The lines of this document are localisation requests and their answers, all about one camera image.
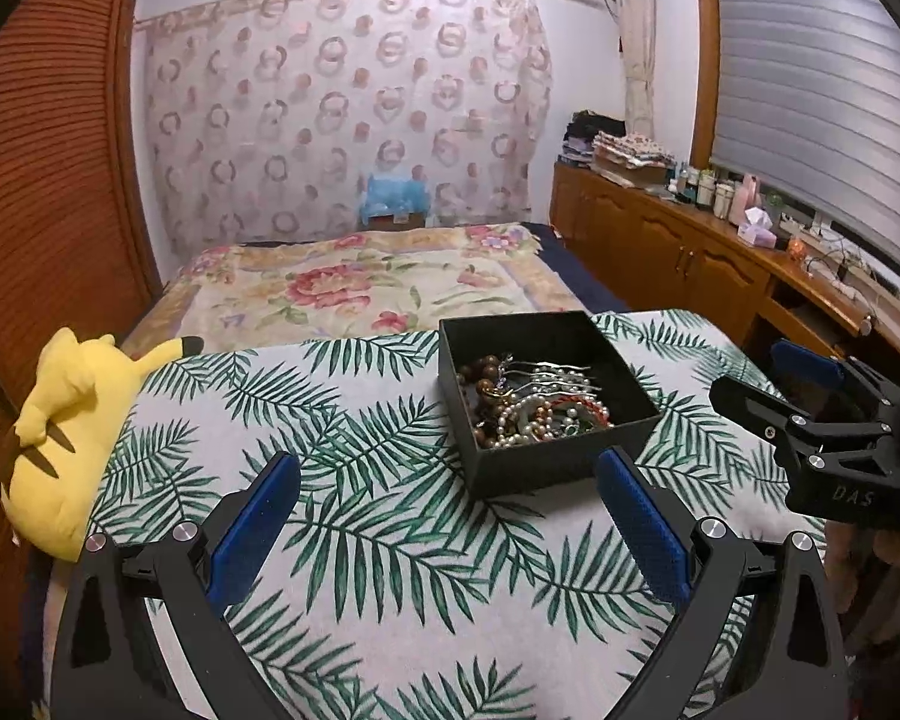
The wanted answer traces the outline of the blue plush toy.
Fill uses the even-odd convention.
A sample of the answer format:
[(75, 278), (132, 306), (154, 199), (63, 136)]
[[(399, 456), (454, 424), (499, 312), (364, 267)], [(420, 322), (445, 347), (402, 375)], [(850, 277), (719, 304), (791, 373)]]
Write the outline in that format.
[(365, 229), (374, 224), (424, 226), (430, 211), (429, 188), (418, 179), (368, 177), (359, 220)]

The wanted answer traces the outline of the stack of folded clothes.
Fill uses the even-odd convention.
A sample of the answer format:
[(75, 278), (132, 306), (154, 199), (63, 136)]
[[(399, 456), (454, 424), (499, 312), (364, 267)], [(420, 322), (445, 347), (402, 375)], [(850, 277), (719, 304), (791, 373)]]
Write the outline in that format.
[(593, 110), (578, 110), (567, 124), (557, 160), (587, 169), (622, 187), (663, 185), (676, 160), (652, 138), (629, 133), (626, 124)]

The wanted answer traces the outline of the grey window blind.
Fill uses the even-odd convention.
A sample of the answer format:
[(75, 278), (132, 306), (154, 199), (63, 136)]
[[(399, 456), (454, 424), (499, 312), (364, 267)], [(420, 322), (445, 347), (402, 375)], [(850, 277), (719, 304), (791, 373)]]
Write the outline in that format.
[(718, 0), (712, 159), (900, 263), (900, 29), (880, 0)]

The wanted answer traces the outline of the wooden sideboard cabinet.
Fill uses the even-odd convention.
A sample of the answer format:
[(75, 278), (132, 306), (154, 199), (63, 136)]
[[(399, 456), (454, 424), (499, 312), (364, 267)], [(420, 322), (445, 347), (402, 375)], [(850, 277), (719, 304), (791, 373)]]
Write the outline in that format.
[(782, 252), (682, 203), (557, 163), (549, 221), (578, 260), (634, 310), (689, 309), (741, 348), (784, 337), (821, 355), (900, 361), (900, 330)]

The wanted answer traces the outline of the black jewelry box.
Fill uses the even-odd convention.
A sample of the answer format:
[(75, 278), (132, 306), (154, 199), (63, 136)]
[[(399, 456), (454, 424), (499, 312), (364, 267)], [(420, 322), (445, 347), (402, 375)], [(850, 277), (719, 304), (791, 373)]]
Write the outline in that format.
[(464, 483), (479, 499), (588, 478), (613, 447), (639, 457), (662, 419), (580, 310), (440, 322), (439, 383)]

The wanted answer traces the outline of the patterned sheer curtain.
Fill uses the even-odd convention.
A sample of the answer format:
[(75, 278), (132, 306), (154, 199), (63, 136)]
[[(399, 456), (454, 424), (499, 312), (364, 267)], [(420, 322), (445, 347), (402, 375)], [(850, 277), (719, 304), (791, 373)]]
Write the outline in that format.
[(354, 231), (417, 182), (429, 220), (521, 221), (551, 101), (535, 0), (217, 0), (144, 23), (170, 247)]

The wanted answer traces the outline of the floral bed cover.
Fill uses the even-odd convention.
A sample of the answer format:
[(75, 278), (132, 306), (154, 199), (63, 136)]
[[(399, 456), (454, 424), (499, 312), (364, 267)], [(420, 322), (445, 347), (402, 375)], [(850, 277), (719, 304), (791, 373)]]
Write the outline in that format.
[(123, 349), (139, 358), (173, 337), (199, 337), (208, 353), (237, 351), (582, 309), (543, 254), (543, 238), (518, 223), (214, 247), (183, 266)]

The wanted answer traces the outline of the yellow plush toy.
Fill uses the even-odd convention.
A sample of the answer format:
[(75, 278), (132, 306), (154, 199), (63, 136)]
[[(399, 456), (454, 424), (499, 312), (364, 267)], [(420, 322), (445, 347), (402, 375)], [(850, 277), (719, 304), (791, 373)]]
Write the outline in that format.
[(71, 328), (56, 330), (4, 445), (0, 500), (14, 536), (76, 562), (98, 483), (142, 385), (203, 348), (198, 337), (172, 338), (134, 359), (110, 333), (80, 340)]

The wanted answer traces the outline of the bottles on sideboard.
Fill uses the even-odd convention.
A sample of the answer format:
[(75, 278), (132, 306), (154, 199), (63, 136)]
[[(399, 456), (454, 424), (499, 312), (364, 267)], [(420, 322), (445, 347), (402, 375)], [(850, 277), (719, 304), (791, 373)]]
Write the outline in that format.
[(667, 171), (667, 190), (678, 202), (696, 206), (735, 226), (746, 221), (750, 208), (763, 206), (756, 177), (738, 177), (715, 167), (699, 169), (676, 163)]

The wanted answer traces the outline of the wooden louvered wardrobe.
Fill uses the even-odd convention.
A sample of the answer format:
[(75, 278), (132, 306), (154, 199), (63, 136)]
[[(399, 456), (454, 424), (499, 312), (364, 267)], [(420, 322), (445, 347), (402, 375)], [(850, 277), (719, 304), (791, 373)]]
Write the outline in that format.
[[(130, 127), (131, 0), (19, 0), (0, 29), (0, 449), (55, 330), (124, 337), (159, 293)], [(0, 507), (0, 710), (27, 554)]]

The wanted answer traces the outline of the palm leaf print cloth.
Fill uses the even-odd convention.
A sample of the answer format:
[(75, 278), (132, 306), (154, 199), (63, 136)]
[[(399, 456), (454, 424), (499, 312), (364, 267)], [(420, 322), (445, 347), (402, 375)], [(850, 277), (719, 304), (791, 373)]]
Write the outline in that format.
[(436, 332), (310, 340), (155, 372), (92, 533), (205, 520), (279, 450), (302, 494), (227, 622), (295, 718), (600, 718), (670, 621), (591, 481), (477, 500)]

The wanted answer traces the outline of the pink tissue box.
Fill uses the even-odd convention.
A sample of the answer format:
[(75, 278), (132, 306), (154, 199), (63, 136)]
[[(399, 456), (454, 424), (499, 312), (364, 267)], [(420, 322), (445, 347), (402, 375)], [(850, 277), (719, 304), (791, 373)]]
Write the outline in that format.
[(738, 238), (749, 247), (774, 249), (777, 234), (772, 231), (772, 218), (764, 208), (750, 206), (743, 211), (743, 221), (738, 226)]

